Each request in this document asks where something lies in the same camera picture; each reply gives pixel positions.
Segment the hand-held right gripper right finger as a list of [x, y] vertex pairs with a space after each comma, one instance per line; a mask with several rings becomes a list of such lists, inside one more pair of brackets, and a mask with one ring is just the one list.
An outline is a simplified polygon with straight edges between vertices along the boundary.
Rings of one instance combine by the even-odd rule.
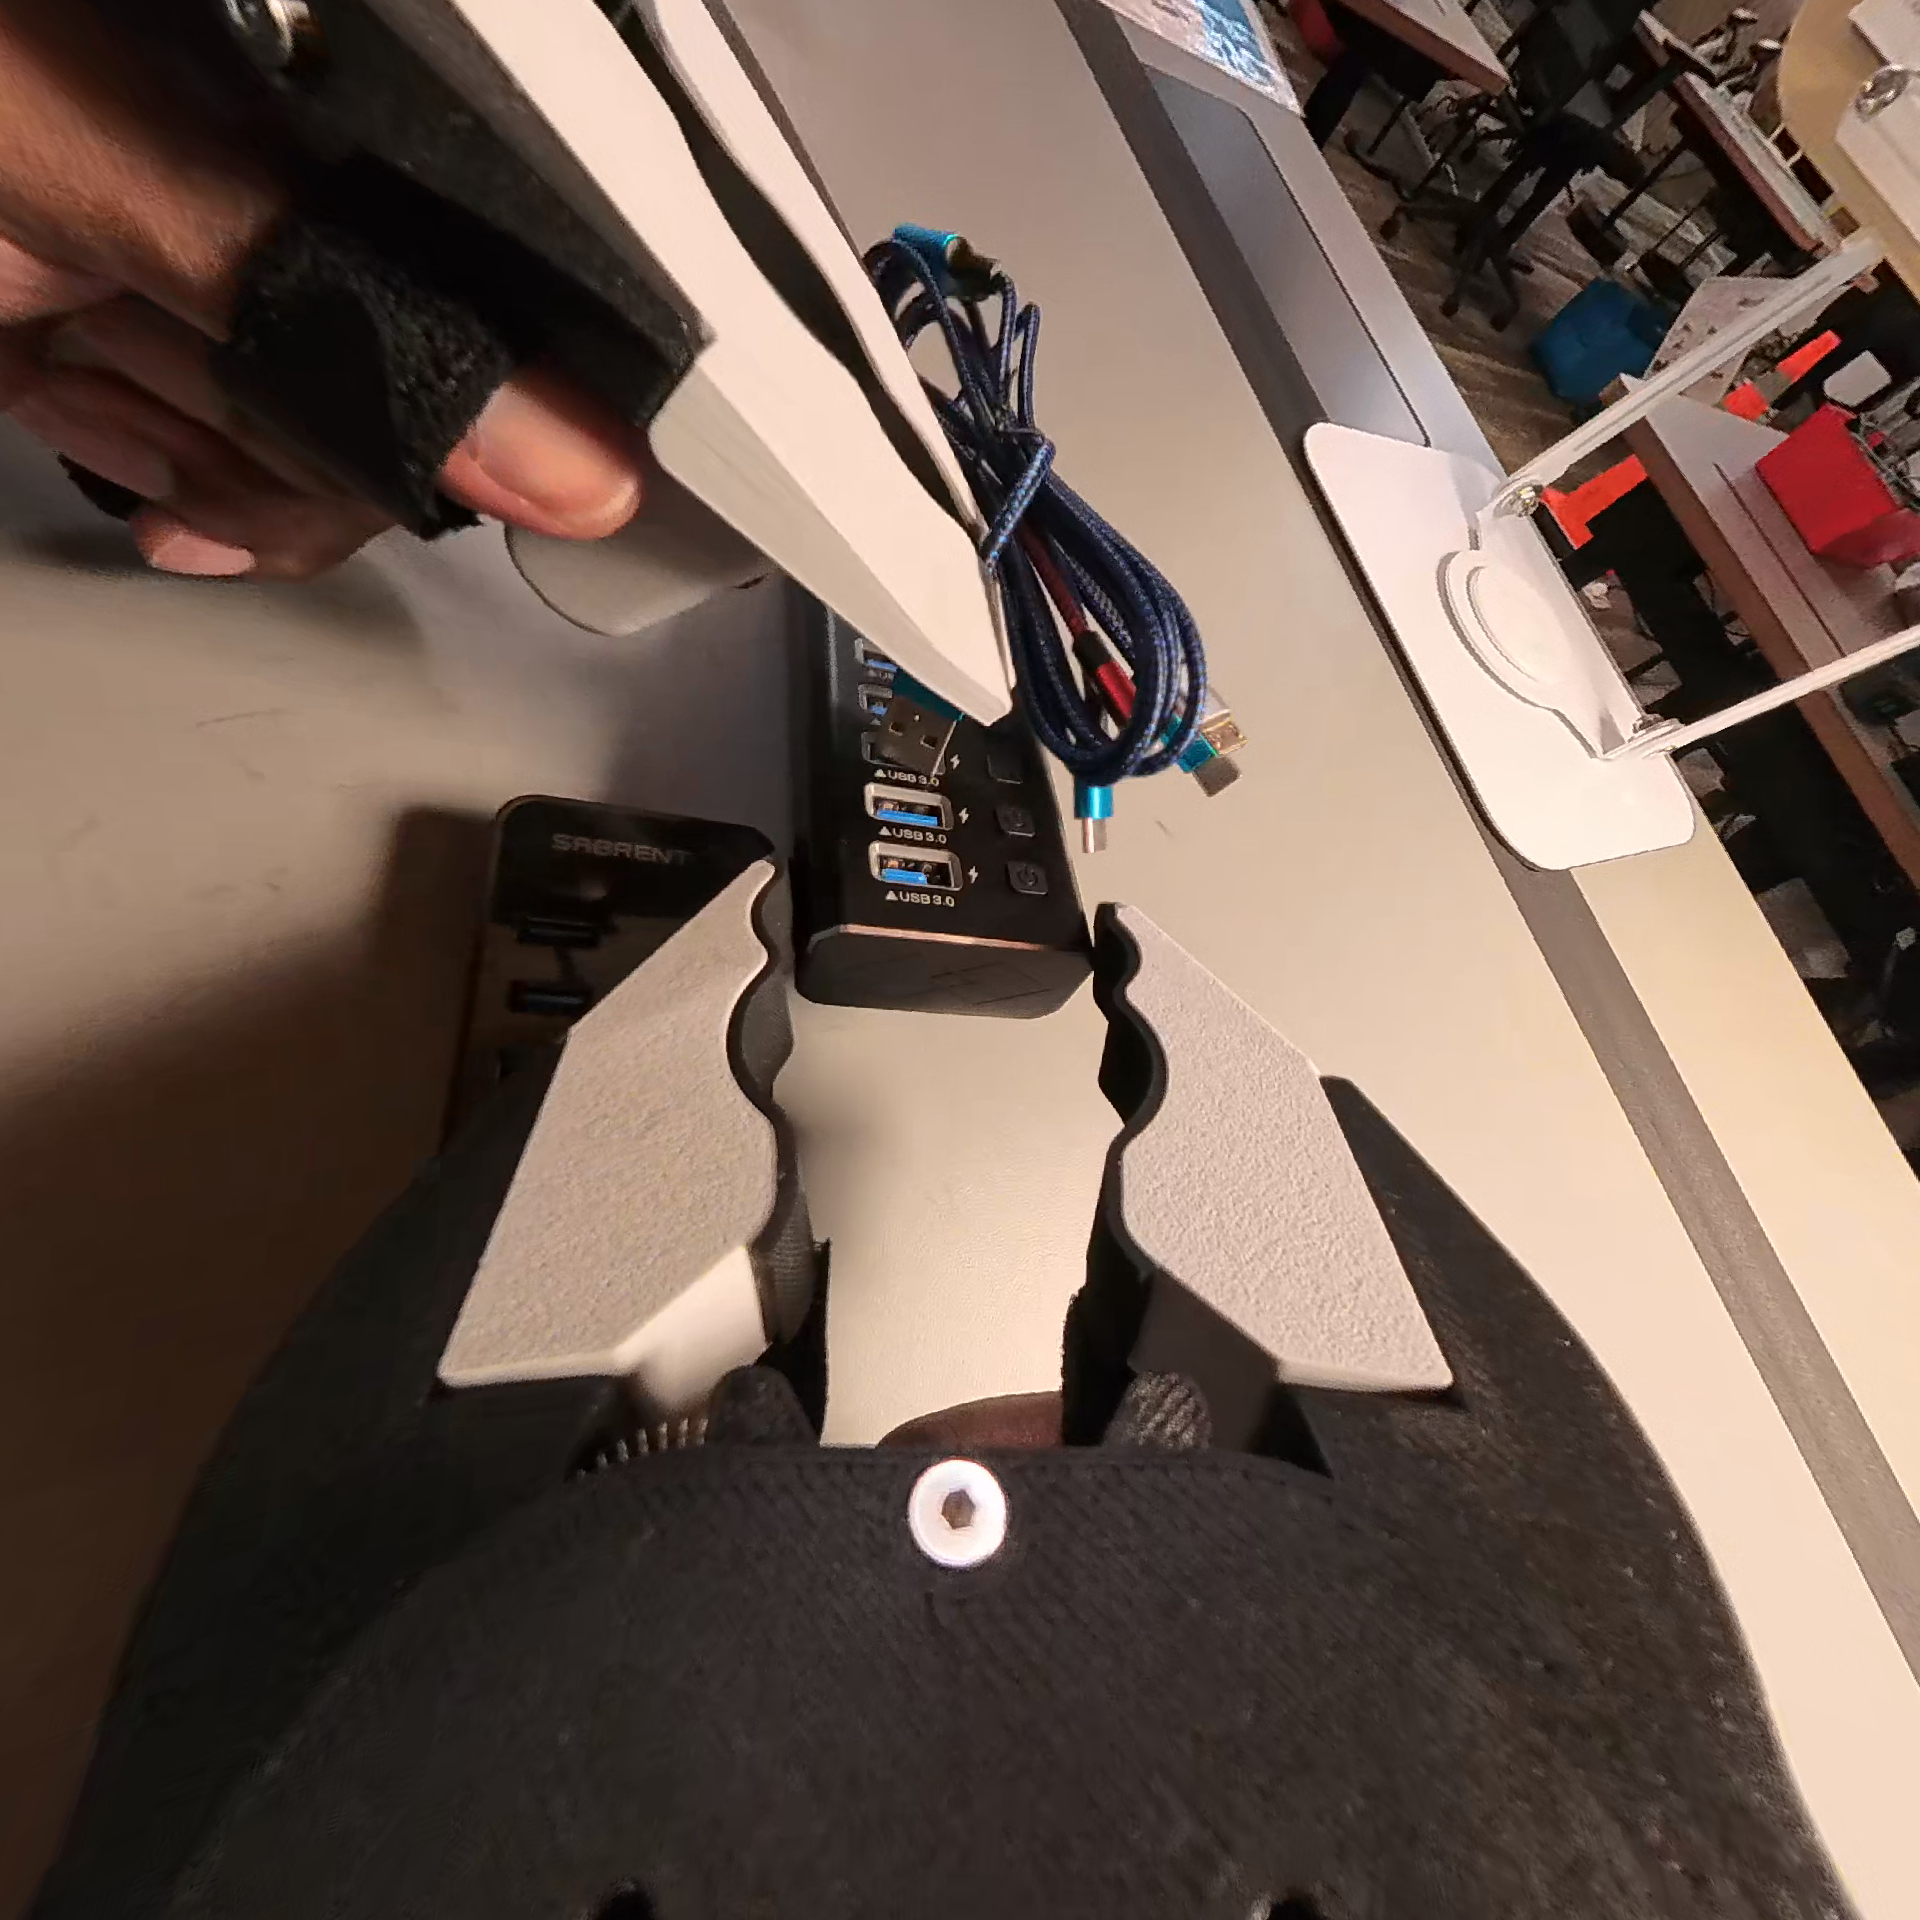
[[1321, 1070], [1151, 913], [1094, 913], [1106, 1147], [1067, 1415], [1190, 1381], [1210, 1415], [1297, 1384], [1451, 1394], [1451, 1362]]

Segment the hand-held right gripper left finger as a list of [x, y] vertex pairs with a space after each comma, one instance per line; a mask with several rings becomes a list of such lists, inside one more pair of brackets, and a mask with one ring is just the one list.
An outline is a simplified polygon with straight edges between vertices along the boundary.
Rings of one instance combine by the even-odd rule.
[[793, 886], [750, 861], [560, 1048], [446, 1384], [614, 1381], [702, 1415], [820, 1292], [793, 1061]]

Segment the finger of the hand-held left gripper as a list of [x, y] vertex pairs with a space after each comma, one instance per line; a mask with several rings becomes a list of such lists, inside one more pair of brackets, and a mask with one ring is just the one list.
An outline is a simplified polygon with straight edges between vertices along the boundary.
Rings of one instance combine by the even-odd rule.
[[705, 323], [646, 425], [652, 461], [946, 705], [1000, 722], [1013, 671], [985, 540], [913, 481], [854, 377], [760, 275], [621, 26], [581, 0], [456, 7]]
[[621, 7], [621, 43], [672, 109], [689, 153], [730, 239], [750, 251], [760, 275], [785, 294], [801, 336], [854, 377], [913, 481], [963, 526], [963, 540], [985, 540], [985, 513], [936, 432], [936, 413], [796, 129], [767, 87], [750, 43], [720, 21], [720, 7], [702, 0]]

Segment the glossy black usb hub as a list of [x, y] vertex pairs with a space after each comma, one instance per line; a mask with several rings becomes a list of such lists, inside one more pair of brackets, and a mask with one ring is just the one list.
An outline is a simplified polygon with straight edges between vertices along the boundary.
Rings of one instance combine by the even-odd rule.
[[446, 1146], [769, 851], [747, 821], [514, 798], [485, 833]]

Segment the person's left hand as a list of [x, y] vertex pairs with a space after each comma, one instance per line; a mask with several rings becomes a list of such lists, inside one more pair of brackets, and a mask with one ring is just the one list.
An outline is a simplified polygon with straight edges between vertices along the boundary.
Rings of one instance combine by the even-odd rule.
[[218, 49], [210, 7], [9, 7], [9, 416], [174, 578], [621, 536], [641, 435], [485, 303], [492, 239], [293, 153]]

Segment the blue printed sheet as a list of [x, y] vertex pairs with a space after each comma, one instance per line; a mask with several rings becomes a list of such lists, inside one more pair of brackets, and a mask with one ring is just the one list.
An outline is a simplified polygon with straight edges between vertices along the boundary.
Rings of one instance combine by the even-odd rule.
[[1222, 74], [1274, 97], [1279, 109], [1305, 118], [1259, 7], [1245, 0], [1106, 0], [1106, 7], [1156, 34], [1160, 43], [1213, 63]]

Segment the white document stand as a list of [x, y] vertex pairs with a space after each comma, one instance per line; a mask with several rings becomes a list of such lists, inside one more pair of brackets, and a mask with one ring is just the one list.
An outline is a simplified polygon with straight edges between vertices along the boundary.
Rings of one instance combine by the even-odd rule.
[[1684, 850], [1693, 833], [1693, 801], [1679, 779], [1684, 751], [1761, 710], [1816, 700], [1920, 643], [1920, 632], [1884, 633], [1693, 726], [1651, 722], [1536, 536], [1538, 495], [1571, 461], [1684, 399], [1713, 367], [1744, 357], [1744, 346], [1786, 323], [1832, 307], [1884, 260], [1884, 230], [1856, 230], [1816, 267], [1766, 285], [1761, 307], [1703, 336], [1684, 357], [1518, 473], [1431, 446], [1313, 425], [1313, 481], [1329, 500], [1477, 815], [1518, 861], [1571, 871]]

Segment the black office chair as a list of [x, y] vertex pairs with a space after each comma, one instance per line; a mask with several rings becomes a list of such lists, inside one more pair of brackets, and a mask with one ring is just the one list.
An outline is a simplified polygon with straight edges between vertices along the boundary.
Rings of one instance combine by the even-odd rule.
[[1456, 323], [1468, 285], [1487, 275], [1487, 328], [1510, 328], [1530, 275], [1518, 260], [1523, 230], [1580, 175], [1622, 163], [1620, 129], [1646, 109], [1637, 21], [1637, 0], [1536, 7], [1505, 37], [1510, 83], [1496, 97], [1451, 97], [1431, 109], [1425, 175], [1383, 175], [1396, 186], [1383, 239], [1398, 239], [1408, 227], [1451, 239], [1448, 323]]

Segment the blue storage crate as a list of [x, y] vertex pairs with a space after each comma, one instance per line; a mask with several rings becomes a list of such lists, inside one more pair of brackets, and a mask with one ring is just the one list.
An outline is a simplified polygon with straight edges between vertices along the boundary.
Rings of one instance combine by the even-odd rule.
[[1602, 275], [1536, 343], [1530, 357], [1558, 406], [1602, 406], [1609, 377], [1637, 377], [1670, 336], [1670, 307]]

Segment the red box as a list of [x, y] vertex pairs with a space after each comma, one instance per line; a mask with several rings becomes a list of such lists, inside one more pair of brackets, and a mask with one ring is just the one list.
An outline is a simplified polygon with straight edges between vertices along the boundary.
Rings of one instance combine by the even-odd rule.
[[1884, 458], [1884, 435], [1856, 413], [1816, 406], [1786, 446], [1761, 458], [1761, 486], [1821, 562], [1914, 562], [1920, 500]]

